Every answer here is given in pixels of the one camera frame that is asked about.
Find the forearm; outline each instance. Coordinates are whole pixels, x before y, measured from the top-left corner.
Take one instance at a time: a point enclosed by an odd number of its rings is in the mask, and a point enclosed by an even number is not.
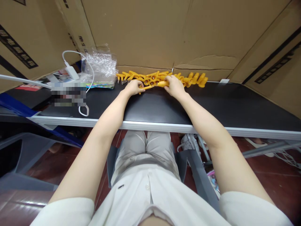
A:
[[[228,191],[245,192],[273,203],[223,125],[189,94],[178,100],[209,147],[221,194]]]
[[[224,148],[234,145],[231,135],[224,126],[206,109],[194,101],[188,93],[178,98],[178,101],[187,112],[194,128],[205,140],[209,148]]]
[[[95,200],[108,152],[122,124],[129,97],[121,91],[101,115],[49,203],[72,197]]]

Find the red tile floor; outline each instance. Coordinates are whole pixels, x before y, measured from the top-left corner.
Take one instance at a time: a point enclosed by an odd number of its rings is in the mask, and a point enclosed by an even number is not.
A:
[[[84,141],[90,131],[91,129],[83,137]],[[112,145],[119,147],[126,132],[127,130],[120,130],[115,135]],[[241,152],[254,149],[243,137],[233,138]],[[178,133],[171,133],[171,139],[176,150],[178,145],[181,144],[181,137],[179,137]],[[79,148],[63,146],[55,154],[46,152],[27,172],[27,175],[58,185],[79,151]],[[288,153],[291,154],[297,162],[301,162],[301,153],[295,150],[289,150]],[[288,216],[293,224],[297,225],[300,223],[301,173],[299,170],[276,157],[270,158],[264,155],[249,158],[247,162],[250,164],[276,206]],[[193,191],[197,191],[189,166],[187,167],[184,184]],[[109,192],[107,168],[105,167],[95,200],[95,210],[99,208]]]

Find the slipper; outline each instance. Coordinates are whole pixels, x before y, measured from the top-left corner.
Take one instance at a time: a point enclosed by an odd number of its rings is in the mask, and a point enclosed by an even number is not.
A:
[[[263,144],[256,144],[254,143],[253,141],[251,141],[249,138],[245,137],[246,141],[249,142],[250,144],[252,144],[255,148],[260,148],[260,147],[264,147],[264,146],[267,146],[267,143],[264,143]],[[267,157],[273,157],[274,156],[274,153],[266,153],[264,154],[265,156]]]

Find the chair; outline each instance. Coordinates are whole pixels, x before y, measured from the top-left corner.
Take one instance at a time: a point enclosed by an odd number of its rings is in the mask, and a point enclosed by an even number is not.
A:
[[[115,171],[115,162],[117,160],[119,151],[120,148],[111,146],[108,154],[107,171],[108,171],[109,188],[112,187],[111,179]],[[187,161],[189,161],[192,174],[193,174],[193,179],[197,187],[198,195],[202,197],[208,204],[210,204],[218,213],[220,213],[219,201],[217,199],[216,193],[207,177],[207,173],[205,171],[204,165],[197,152],[195,150],[185,150],[182,152],[175,152],[175,160],[178,166],[179,175],[182,183],[184,182],[185,175],[186,175]]]
[[[73,144],[41,137],[32,133],[19,133],[0,142],[0,190],[54,191],[57,185],[25,175],[25,173],[54,144]]]

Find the finger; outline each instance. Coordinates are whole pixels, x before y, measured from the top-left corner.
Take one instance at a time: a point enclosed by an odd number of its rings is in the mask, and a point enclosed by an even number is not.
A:
[[[166,92],[168,92],[168,93],[169,93],[169,87],[167,87],[167,86],[164,86],[164,89],[166,90]]]
[[[139,85],[143,88],[144,87],[144,85],[143,85],[143,82],[142,81],[139,81],[139,80],[137,80],[137,82],[138,82],[138,87],[139,87]]]
[[[171,79],[172,79],[171,76],[166,76],[164,80],[165,80],[165,81],[167,80],[167,81],[170,82]]]

